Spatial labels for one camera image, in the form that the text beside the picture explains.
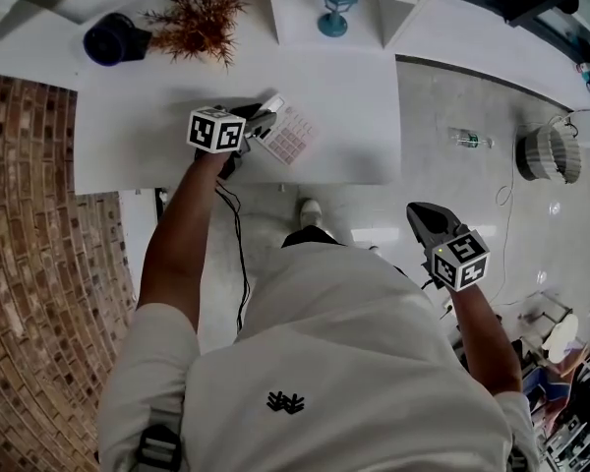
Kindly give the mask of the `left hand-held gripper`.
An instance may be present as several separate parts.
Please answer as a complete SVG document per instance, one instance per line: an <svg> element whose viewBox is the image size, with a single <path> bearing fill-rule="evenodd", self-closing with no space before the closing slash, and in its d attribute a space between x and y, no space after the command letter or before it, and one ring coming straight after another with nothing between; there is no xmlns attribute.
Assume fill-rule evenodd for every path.
<svg viewBox="0 0 590 472"><path fill-rule="evenodd" d="M193 110L186 143L195 151L194 160L206 154L227 154L228 159L218 177L228 179L241 166L243 156L251 150L249 138L259 138L277 120L275 112L260 112L260 108L260 103L253 103L233 109L216 105Z"/></svg>

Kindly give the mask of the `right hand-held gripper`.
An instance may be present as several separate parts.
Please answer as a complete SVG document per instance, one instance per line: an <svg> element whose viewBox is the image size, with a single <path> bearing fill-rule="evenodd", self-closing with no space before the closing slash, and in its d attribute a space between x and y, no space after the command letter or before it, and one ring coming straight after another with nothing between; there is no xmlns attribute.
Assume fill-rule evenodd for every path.
<svg viewBox="0 0 590 472"><path fill-rule="evenodd" d="M476 229L450 209L431 203L409 203L406 215L424 248L423 267L438 289L445 286L459 292L485 277L490 250Z"/></svg>

